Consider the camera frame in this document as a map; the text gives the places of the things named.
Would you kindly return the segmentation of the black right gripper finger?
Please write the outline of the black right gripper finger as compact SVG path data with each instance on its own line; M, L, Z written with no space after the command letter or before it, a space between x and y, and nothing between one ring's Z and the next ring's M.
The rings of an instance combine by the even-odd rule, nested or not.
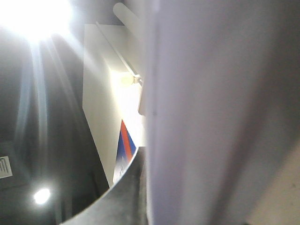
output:
M146 148L139 147L120 180L65 225L148 225Z

